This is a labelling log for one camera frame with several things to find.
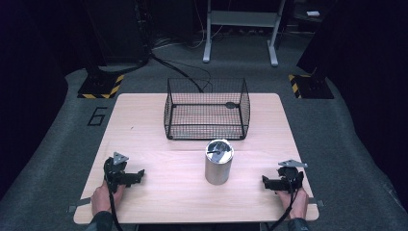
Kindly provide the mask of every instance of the black speaker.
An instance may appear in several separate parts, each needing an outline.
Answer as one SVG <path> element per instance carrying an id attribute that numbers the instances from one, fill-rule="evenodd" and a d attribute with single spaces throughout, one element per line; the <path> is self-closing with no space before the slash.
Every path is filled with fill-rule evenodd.
<path id="1" fill-rule="evenodd" d="M 84 0 L 107 64 L 148 60 L 140 9 L 136 0 Z"/>

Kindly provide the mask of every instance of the human hand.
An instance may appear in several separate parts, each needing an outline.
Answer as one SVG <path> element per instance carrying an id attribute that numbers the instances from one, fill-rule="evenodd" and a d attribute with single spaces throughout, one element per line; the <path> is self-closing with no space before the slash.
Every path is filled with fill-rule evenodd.
<path id="1" fill-rule="evenodd" d="M 115 208 L 118 207 L 120 200 L 122 199 L 125 185 L 118 185 L 117 191 L 114 193 Z M 109 199 L 109 189 L 106 180 L 103 181 L 102 186 L 96 188 L 93 195 L 90 197 L 92 203 L 92 214 L 95 216 L 101 211 L 111 212 L 111 201 Z"/>
<path id="2" fill-rule="evenodd" d="M 287 209 L 291 204 L 291 194 L 283 191 L 276 191 L 276 194 L 279 195 L 279 198 L 282 201 L 284 209 Z M 297 190 L 296 199 L 293 202 L 291 212 L 289 217 L 293 218 L 306 218 L 307 205 L 309 203 L 309 194 L 303 188 Z"/>

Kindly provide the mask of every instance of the silver can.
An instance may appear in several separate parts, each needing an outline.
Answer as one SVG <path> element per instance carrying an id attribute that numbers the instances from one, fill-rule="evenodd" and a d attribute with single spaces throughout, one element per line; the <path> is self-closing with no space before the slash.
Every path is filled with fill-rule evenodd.
<path id="1" fill-rule="evenodd" d="M 213 140 L 206 147 L 205 178 L 213 185 L 224 184 L 229 177 L 234 149 L 227 140 Z"/>

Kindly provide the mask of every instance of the wooden table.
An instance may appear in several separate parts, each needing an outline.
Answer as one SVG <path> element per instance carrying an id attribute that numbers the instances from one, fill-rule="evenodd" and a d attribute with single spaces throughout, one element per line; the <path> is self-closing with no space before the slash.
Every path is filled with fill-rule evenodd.
<path id="1" fill-rule="evenodd" d="M 104 162 L 114 152 L 129 157 L 128 173 L 145 169 L 140 184 L 125 190 L 117 209 L 121 223 L 263 222 L 284 213 L 278 196 L 266 190 L 262 175 L 279 179 L 278 162 L 301 162 L 282 103 L 274 93 L 250 93 L 247 137 L 230 141 L 234 159 L 220 186 L 204 176 L 209 141 L 172 141 L 164 127 L 165 93 L 121 94 L 96 154 L 81 198 L 102 184 Z M 303 186 L 313 197 L 305 175 Z M 317 219 L 316 204 L 307 219 Z M 75 212 L 76 223 L 92 219 L 90 204 Z"/>

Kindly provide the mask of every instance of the yellow black hazard tape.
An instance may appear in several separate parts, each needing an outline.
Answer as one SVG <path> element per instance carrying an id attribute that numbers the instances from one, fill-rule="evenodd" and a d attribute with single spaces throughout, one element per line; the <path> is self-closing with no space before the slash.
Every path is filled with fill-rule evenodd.
<path id="1" fill-rule="evenodd" d="M 299 91 L 299 86 L 297 85 L 297 82 L 294 79 L 295 77 L 310 77 L 310 75 L 292 75 L 292 74 L 289 75 L 289 80 L 291 81 L 294 97 L 302 98 L 302 95 L 300 94 L 300 91 Z"/>
<path id="2" fill-rule="evenodd" d="M 119 77 L 117 77 L 116 81 L 115 81 L 115 85 L 112 88 L 110 93 L 107 94 L 87 94 L 87 93 L 79 93 L 78 94 L 78 98 L 113 98 L 115 97 L 117 91 L 119 90 L 120 84 L 122 83 L 122 80 L 124 78 L 124 75 L 120 75 Z"/>

